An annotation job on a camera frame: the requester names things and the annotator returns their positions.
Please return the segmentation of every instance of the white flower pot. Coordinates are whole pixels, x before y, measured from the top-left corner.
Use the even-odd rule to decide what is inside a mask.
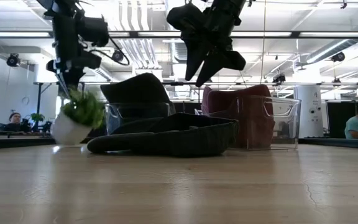
[[[81,143],[91,130],[91,127],[74,122],[63,112],[59,113],[50,128],[50,132],[56,142],[68,146]]]

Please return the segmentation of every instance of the green plant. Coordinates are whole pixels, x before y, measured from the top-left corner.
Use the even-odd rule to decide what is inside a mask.
[[[45,121],[45,116],[42,114],[32,113],[30,116],[31,116],[31,120],[33,120],[34,122]]]
[[[103,124],[104,110],[96,97],[86,91],[70,90],[70,102],[62,107],[62,112],[71,120],[83,126],[98,128]]]

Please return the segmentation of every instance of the transparent container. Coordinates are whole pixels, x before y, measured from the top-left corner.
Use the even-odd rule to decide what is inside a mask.
[[[169,116],[168,103],[110,103],[105,105],[107,134],[112,134],[124,124]]]
[[[208,116],[239,121],[233,149],[297,149],[300,108],[300,100],[247,96],[236,98],[227,110]]]

